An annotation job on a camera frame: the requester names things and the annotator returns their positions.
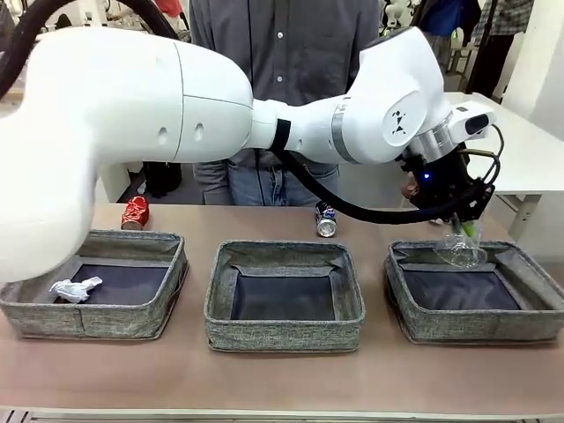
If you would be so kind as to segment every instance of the crumpled white paper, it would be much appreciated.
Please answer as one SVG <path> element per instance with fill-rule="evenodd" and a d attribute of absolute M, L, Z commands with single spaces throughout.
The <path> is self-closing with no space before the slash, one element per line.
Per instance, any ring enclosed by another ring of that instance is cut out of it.
<path fill-rule="evenodd" d="M 59 297 L 76 304 L 86 300 L 90 296 L 88 291 L 101 283 L 102 279 L 97 276 L 82 282 L 71 282 L 69 279 L 65 279 L 55 282 L 49 289 L 49 292 L 57 293 Z"/>

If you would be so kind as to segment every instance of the shirt placket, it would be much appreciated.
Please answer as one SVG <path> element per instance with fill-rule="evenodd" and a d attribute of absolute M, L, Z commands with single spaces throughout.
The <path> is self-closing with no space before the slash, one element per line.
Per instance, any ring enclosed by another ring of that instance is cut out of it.
<path fill-rule="evenodd" d="M 274 100 L 286 100 L 286 69 L 288 43 L 288 13 L 289 0 L 274 0 L 274 51 L 272 85 L 274 86 Z"/>

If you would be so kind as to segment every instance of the black band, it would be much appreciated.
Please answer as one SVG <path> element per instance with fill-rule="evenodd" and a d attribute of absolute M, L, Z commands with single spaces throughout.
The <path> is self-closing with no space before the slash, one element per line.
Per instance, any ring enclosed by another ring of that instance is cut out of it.
<path fill-rule="evenodd" d="M 271 152 L 283 152 L 288 143 L 288 138 L 290 137 L 290 127 L 292 123 L 284 119 L 278 119 L 278 124 L 276 125 L 276 134 L 272 140 L 272 145 L 269 150 Z"/>

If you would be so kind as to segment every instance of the red can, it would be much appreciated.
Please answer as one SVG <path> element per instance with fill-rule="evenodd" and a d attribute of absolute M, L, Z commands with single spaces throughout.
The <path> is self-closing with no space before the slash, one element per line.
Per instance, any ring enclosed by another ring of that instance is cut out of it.
<path fill-rule="evenodd" d="M 122 215 L 122 229 L 142 231 L 149 220 L 149 203 L 145 197 L 133 197 L 125 206 Z"/>

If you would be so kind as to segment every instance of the white robotic arm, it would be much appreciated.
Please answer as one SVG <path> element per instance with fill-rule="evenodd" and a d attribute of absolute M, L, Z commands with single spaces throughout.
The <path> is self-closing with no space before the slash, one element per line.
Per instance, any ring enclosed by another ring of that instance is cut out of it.
<path fill-rule="evenodd" d="M 294 108 L 253 100 L 241 69 L 203 48 L 108 28 L 50 34 L 30 55 L 20 109 L 0 120 L 0 281 L 75 253 L 100 165 L 223 160 L 273 143 L 325 163 L 433 162 L 493 121 L 477 104 L 450 106 L 417 29 L 360 63 L 347 94 Z"/>

